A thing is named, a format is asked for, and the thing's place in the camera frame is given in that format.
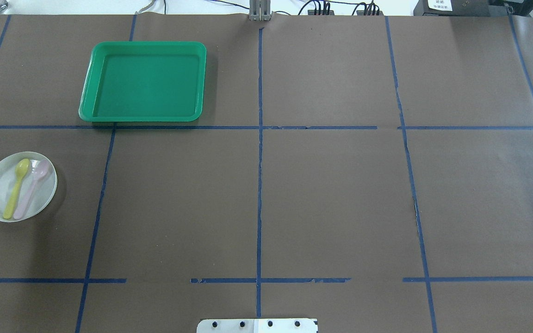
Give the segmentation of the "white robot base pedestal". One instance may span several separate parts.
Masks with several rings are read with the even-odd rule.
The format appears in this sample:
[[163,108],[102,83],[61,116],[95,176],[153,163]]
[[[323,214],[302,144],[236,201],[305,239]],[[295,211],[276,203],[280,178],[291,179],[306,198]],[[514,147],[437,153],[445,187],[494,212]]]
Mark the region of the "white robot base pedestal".
[[317,333],[319,325],[310,318],[247,318],[201,320],[197,333]]

